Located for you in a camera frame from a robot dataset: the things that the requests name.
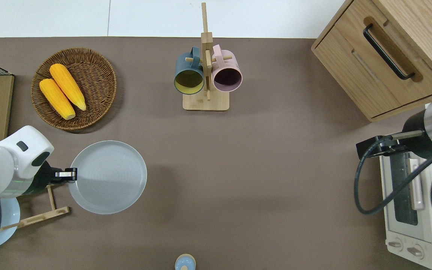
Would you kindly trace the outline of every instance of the wooden base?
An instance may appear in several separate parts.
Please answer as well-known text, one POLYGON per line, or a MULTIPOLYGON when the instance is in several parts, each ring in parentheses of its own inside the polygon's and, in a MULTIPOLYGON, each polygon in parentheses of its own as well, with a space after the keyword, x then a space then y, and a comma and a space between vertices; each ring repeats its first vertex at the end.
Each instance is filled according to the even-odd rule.
POLYGON ((8 226, 4 226, 1 227, 0 231, 2 230, 6 230, 12 227, 18 227, 18 228, 22 228, 22 227, 26 227, 28 225, 37 223, 37 222, 41 222, 41 221, 45 221, 46 219, 50 219, 53 217, 57 217, 63 214, 67 214, 70 212, 70 208, 65 206, 65 207, 61 207, 61 208, 57 208, 56 209, 56 205, 54 203, 54 195, 53 195, 53 190, 51 189, 52 186, 47 186, 46 188, 48 189, 48 193, 49 193, 49 202, 51 204, 51 211, 46 212, 46 213, 42 213, 39 215, 35 215, 32 217, 28 217, 26 219, 21 219, 18 223, 15 224, 11 224, 8 226))
POLYGON ((187 111, 227 111, 230 108, 230 94, 211 90, 208 101, 206 91, 197 94, 183 94, 183 108, 187 111))

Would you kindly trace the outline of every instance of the corn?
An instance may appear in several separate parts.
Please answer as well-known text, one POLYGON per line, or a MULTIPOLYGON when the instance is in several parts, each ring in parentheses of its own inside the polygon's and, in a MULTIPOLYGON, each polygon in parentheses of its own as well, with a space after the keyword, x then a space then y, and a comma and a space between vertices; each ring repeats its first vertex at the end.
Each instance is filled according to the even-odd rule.
POLYGON ((68 69, 62 64, 53 64, 49 72, 67 98, 82 111, 86 111, 84 96, 68 69))
POLYGON ((65 120, 70 120, 76 116, 76 113, 74 112, 74 109, 72 108, 68 99, 53 79, 43 79, 41 82, 39 82, 39 88, 51 106, 53 106, 53 108, 62 116, 62 118, 65 118, 65 120))

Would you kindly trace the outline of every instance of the wicker basket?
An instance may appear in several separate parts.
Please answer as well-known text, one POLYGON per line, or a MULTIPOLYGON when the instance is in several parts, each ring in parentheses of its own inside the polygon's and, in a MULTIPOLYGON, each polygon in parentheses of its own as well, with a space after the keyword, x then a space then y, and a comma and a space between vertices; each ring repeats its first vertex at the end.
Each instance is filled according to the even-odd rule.
POLYGON ((116 96, 116 74, 110 62, 89 48, 69 48, 49 57, 37 69, 31 83, 31 100, 37 114, 49 125, 73 131, 87 128, 108 112, 116 96), (39 82, 51 78, 50 66, 65 65, 78 84, 86 102, 86 111, 74 106, 76 116, 63 119, 39 89, 39 82))

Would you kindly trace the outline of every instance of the mug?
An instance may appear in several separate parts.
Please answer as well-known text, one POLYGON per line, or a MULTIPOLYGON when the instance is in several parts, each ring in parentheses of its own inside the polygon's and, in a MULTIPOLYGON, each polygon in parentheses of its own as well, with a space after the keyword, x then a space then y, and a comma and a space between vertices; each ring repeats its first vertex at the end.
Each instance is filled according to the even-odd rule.
POLYGON ((234 53, 224 49, 218 45, 213 46, 213 58, 216 62, 213 65, 213 84, 216 89, 222 92, 231 92, 240 87, 243 80, 240 67, 236 61, 234 53), (224 60, 223 57, 231 56, 231 59, 224 60))
POLYGON ((203 65, 199 59, 199 48, 194 46, 191 52, 183 53, 176 60, 174 86, 182 94, 196 94, 204 86, 203 65))

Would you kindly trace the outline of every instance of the brown tabletop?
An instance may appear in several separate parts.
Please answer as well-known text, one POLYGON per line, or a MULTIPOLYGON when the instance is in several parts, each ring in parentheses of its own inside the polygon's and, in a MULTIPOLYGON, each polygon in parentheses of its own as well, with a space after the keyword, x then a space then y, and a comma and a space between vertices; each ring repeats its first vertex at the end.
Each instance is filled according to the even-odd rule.
MULTIPOLYGON (((313 39, 215 38, 235 53, 243 83, 225 112, 185 111, 173 86, 180 53, 199 38, 0 38, 0 66, 16 75, 9 133, 32 125, 66 168, 86 146, 118 140, 148 170, 139 200, 88 212, 67 186, 69 215, 17 229, 0 269, 166 269, 183 253, 197 269, 423 269, 384 244, 382 213, 353 202, 355 143, 401 130, 415 111, 369 123, 311 53, 313 39), (31 104, 36 69, 57 51, 87 47, 115 68, 118 92, 100 122, 79 133, 46 124, 31 104)), ((381 200, 379 162, 363 169, 364 206, 381 200)), ((47 193, 18 198, 22 218, 50 210, 47 193)))

